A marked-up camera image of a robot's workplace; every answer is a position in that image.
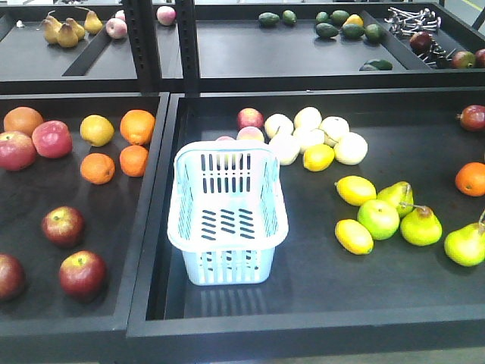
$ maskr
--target plastic basket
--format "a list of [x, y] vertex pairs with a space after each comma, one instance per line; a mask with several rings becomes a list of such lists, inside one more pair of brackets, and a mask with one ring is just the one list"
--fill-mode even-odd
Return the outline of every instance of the plastic basket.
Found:
[[197, 285], [253, 284], [288, 233], [280, 163], [254, 140], [194, 142], [174, 159], [167, 235]]

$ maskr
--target lemon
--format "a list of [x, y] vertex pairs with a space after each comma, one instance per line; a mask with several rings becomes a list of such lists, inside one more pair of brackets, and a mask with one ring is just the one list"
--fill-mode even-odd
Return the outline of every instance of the lemon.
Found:
[[323, 171], [335, 159], [335, 152], [327, 144], [308, 147], [303, 153], [303, 167], [312, 172]]
[[360, 176], [346, 176], [336, 183], [336, 191], [350, 205], [360, 206], [369, 199], [377, 197], [376, 187]]
[[335, 236], [344, 248], [356, 255], [368, 254], [374, 248], [374, 241], [369, 230], [351, 218], [336, 223]]
[[350, 15], [346, 22], [344, 23], [345, 24], [357, 24], [357, 25], [360, 25], [361, 27], [364, 26], [364, 21], [362, 20], [361, 17], [359, 17], [357, 14], [352, 14]]
[[104, 146], [113, 139], [114, 127], [107, 118], [90, 115], [81, 121], [80, 134], [92, 146]]

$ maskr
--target black surface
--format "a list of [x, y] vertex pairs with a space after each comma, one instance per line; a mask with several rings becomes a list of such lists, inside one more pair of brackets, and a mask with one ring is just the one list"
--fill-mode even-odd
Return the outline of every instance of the black surface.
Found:
[[[140, 362], [156, 362], [162, 354], [169, 362], [190, 362], [483, 345], [485, 294], [477, 289], [483, 265], [456, 265], [443, 241], [483, 210], [483, 200], [461, 194], [454, 178], [465, 163], [483, 161], [483, 133], [461, 129], [455, 116], [480, 103], [484, 90], [172, 97], [153, 195], [153, 206], [163, 211], [149, 213], [130, 313], [128, 339]], [[351, 131], [368, 141], [364, 161], [334, 162], [312, 173], [300, 156], [281, 168], [289, 234], [276, 248], [267, 281], [189, 283], [180, 251], [171, 249], [165, 233], [174, 153], [192, 141], [235, 136], [241, 108], [292, 118], [310, 105], [323, 116], [347, 119]], [[163, 145], [172, 139], [170, 151]], [[350, 174], [366, 177], [378, 190], [410, 182], [415, 202], [441, 220], [442, 239], [419, 248], [397, 232], [376, 242], [369, 256], [344, 250], [333, 229], [338, 220], [355, 218], [358, 208], [343, 202], [333, 184]]]
[[[74, 141], [73, 152], [63, 158], [38, 156], [25, 170], [0, 171], [0, 250], [22, 262], [28, 281], [22, 295], [0, 305], [1, 362], [129, 362], [124, 331], [167, 100], [167, 94], [0, 99], [2, 117], [16, 106], [28, 105], [46, 120], [65, 122]], [[133, 108], [148, 110], [158, 119], [144, 178], [126, 176], [119, 164], [120, 151], [129, 145], [119, 133], [119, 123]], [[91, 114], [103, 115], [114, 125], [114, 139], [108, 145], [91, 147], [81, 139], [80, 123]], [[92, 185], [80, 176], [80, 163], [92, 152], [114, 159], [116, 172], [108, 184]], [[83, 241], [72, 249], [52, 245], [40, 229], [43, 216], [62, 205], [78, 208], [86, 220]], [[87, 304], [67, 297], [58, 282], [62, 261], [82, 249], [98, 253], [108, 266], [108, 287]]]

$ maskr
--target black tray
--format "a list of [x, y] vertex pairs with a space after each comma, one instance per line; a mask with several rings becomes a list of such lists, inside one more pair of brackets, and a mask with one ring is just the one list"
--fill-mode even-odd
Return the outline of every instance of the black tray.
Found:
[[[480, 103], [485, 88], [382, 89], [315, 93], [171, 96], [140, 257], [127, 338], [140, 362], [210, 362], [254, 358], [483, 346], [485, 265], [463, 268], [443, 251], [445, 236], [476, 221], [483, 198], [460, 193], [455, 174], [483, 162], [483, 133], [455, 116]], [[255, 107], [292, 118], [305, 106], [346, 118], [369, 145], [356, 166], [334, 162], [306, 171], [299, 156], [280, 180], [289, 234], [262, 284], [198, 287], [167, 239], [174, 153], [197, 140], [236, 135], [236, 114]], [[411, 183], [430, 206], [442, 239], [423, 248], [400, 233], [368, 256], [344, 250], [333, 230], [355, 218], [334, 182], [357, 174], [378, 190]]]
[[[199, 89], [243, 92], [483, 84], [483, 70], [466, 70], [458, 79], [454, 70], [431, 70], [390, 33], [381, 45], [372, 45], [364, 37], [349, 41], [340, 35], [323, 41], [313, 29], [319, 11], [331, 14], [336, 9], [347, 10], [360, 14], [367, 25], [383, 23], [390, 6], [409, 11], [429, 8], [442, 17], [442, 33], [452, 37], [457, 46], [485, 47], [482, 35], [436, 2], [196, 5]], [[281, 15], [286, 9], [296, 13], [298, 20], [294, 27], [283, 22], [269, 29], [258, 25], [260, 13], [271, 11]], [[390, 60], [393, 71], [359, 72], [370, 58]], [[182, 61], [179, 55], [179, 77]]]
[[[122, 9], [121, 5], [90, 5], [99, 18], [106, 22]], [[111, 39], [102, 29], [95, 36], [86, 34], [83, 41], [72, 48], [63, 49], [59, 45], [48, 45], [43, 39], [42, 19], [47, 13], [52, 13], [59, 21], [73, 17], [80, 24], [86, 17], [86, 11], [73, 5], [38, 6], [0, 8], [0, 55], [2, 69], [0, 78], [5, 87], [7, 82], [31, 82], [29, 86], [38, 87], [39, 93], [46, 93], [43, 82], [67, 81], [56, 83], [55, 92], [72, 92], [72, 80], [92, 81], [79, 83], [76, 92], [90, 92], [88, 89], [93, 81], [100, 80], [95, 92], [99, 91], [137, 91], [138, 83], [133, 56], [128, 38]], [[16, 27], [17, 20], [22, 20], [25, 27]], [[178, 52], [178, 36], [172, 28], [160, 30], [158, 47], [161, 53], [161, 75], [167, 82], [161, 83], [164, 90], [172, 87], [171, 76], [174, 55]], [[22, 83], [17, 89], [6, 89], [5, 93], [31, 93], [25, 90]]]
[[[72, 154], [48, 160], [39, 157], [23, 171], [0, 171], [0, 251], [15, 255], [27, 273], [27, 290], [0, 304], [0, 362], [129, 362], [124, 332], [133, 292], [146, 215], [168, 94], [64, 94], [62, 96], [3, 96], [0, 109], [28, 105], [47, 120], [64, 121], [74, 140]], [[119, 133], [124, 113], [143, 108], [157, 116], [144, 178], [128, 177], [118, 156], [128, 143]], [[84, 117], [99, 114], [115, 126], [114, 139], [101, 148], [80, 138]], [[80, 176], [82, 158], [90, 152], [110, 155], [114, 179], [95, 186]], [[44, 238], [42, 217], [51, 209], [77, 207], [86, 219], [81, 245], [59, 249]], [[92, 250], [106, 261], [108, 289], [94, 301], [80, 304], [67, 297], [58, 283], [58, 269], [70, 254]]]

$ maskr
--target orange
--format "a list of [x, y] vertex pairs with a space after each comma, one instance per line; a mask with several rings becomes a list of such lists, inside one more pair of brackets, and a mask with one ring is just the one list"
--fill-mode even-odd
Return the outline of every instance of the orange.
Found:
[[470, 162], [464, 165], [455, 177], [455, 185], [465, 195], [485, 195], [485, 164]]
[[123, 173], [130, 177], [141, 177], [145, 174], [149, 151], [142, 146], [127, 146], [120, 153], [120, 166]]
[[114, 176], [114, 161], [106, 154], [91, 153], [81, 162], [81, 176], [92, 184], [106, 184]]
[[31, 137], [33, 130], [43, 122], [44, 118], [37, 110], [19, 106], [5, 115], [3, 128], [5, 131], [21, 131]]
[[145, 110], [130, 110], [121, 118], [121, 135], [134, 146], [150, 143], [154, 128], [155, 118]]

